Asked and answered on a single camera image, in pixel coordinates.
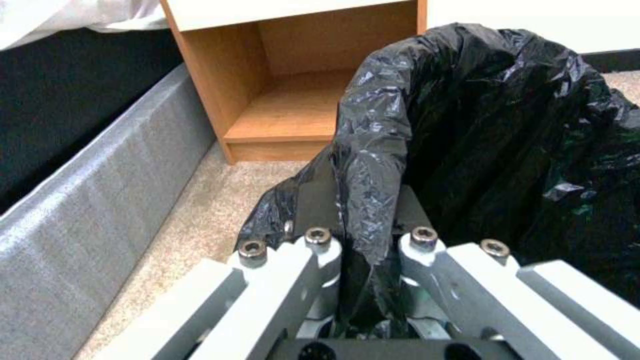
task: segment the wooden nightstand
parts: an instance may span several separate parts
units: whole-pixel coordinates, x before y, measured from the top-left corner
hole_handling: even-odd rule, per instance
[[[372,51],[426,27],[426,2],[161,0],[229,163],[309,160]]]

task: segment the gray fabric bed frame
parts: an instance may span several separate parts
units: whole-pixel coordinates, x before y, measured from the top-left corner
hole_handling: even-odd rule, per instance
[[[78,351],[213,141],[181,65],[0,218],[1,358]]]

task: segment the screw head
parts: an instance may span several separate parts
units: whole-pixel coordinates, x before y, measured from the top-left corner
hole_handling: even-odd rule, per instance
[[[267,245],[263,240],[248,240],[240,245],[238,249],[240,264],[256,268],[262,266],[267,261]]]
[[[417,226],[411,231],[411,244],[427,251],[433,251],[438,243],[438,233],[426,226]]]
[[[480,249],[503,265],[506,264],[507,258],[511,255],[509,247],[496,239],[483,239],[480,241]]]
[[[311,227],[305,232],[305,243],[314,250],[326,250],[331,243],[331,231],[325,227]]]
[[[284,240],[289,240],[293,236],[293,220],[284,222]]]

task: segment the black bedding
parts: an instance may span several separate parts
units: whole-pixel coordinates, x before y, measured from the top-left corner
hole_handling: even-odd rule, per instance
[[[0,214],[181,62],[168,30],[77,29],[0,51]]]

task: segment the plastic bag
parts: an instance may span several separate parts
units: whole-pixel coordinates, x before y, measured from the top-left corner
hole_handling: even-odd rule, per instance
[[[333,142],[264,194],[239,240],[277,246],[301,184],[334,181],[346,336],[409,336],[392,228],[400,185],[443,241],[563,259],[640,305],[640,111],[575,52],[524,30],[451,24],[372,53]]]

